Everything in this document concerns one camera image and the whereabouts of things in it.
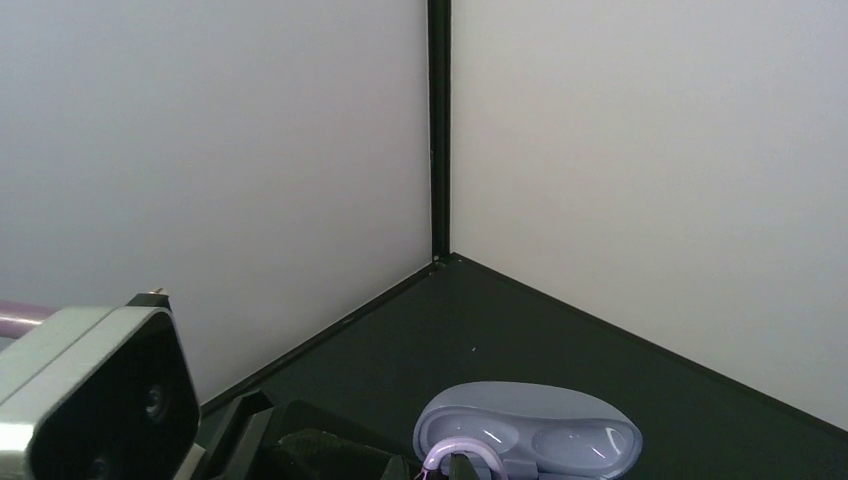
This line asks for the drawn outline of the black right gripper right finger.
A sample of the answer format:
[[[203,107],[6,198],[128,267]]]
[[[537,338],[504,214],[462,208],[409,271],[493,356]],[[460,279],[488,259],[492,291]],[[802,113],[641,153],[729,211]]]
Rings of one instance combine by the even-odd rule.
[[[476,467],[465,454],[452,454],[449,461],[450,480],[482,480],[489,478],[489,470]]]

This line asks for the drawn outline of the lilac earbud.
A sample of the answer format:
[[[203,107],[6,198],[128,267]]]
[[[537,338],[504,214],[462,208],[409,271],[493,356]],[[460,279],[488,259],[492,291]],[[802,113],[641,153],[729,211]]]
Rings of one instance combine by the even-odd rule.
[[[508,478],[504,462],[488,444],[470,437],[450,437],[428,451],[415,479],[483,479],[474,460],[483,464],[489,479]]]

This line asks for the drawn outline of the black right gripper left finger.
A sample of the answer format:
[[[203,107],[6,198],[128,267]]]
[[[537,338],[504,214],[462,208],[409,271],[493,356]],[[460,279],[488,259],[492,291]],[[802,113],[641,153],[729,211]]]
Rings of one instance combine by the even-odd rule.
[[[412,473],[407,460],[400,455],[392,456],[380,477],[380,480],[411,480]]]

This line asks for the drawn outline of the lilac earbud charging case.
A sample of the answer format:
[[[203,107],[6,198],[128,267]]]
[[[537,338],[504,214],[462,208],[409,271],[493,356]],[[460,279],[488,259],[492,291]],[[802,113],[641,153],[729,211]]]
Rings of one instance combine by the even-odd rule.
[[[451,445],[484,477],[612,479],[638,460],[643,435],[611,404],[549,385],[479,381],[455,385],[422,410],[413,449],[445,466]]]

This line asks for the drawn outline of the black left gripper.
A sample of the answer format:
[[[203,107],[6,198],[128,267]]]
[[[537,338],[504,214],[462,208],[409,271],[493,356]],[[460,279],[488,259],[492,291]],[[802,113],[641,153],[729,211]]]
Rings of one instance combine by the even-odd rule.
[[[392,454],[329,432],[306,429],[312,406],[275,405],[261,390],[226,409],[194,479],[380,479]]]

